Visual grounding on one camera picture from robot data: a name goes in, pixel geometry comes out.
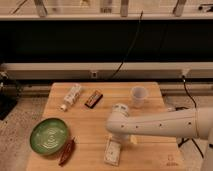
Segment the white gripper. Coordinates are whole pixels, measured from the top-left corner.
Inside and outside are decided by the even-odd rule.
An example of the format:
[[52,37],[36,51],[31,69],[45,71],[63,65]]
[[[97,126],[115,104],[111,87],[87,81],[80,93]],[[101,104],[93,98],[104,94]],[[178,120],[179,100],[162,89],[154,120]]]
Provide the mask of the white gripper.
[[118,166],[122,144],[128,139],[128,135],[110,134],[104,153],[104,162],[109,165]]

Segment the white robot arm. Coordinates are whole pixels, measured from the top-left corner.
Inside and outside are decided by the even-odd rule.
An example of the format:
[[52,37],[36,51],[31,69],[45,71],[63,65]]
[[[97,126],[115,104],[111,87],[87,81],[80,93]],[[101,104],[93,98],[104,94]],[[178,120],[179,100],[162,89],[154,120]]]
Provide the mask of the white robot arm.
[[106,121],[114,135],[147,135],[207,140],[201,171],[213,171],[213,107],[130,116],[124,104],[115,104]]

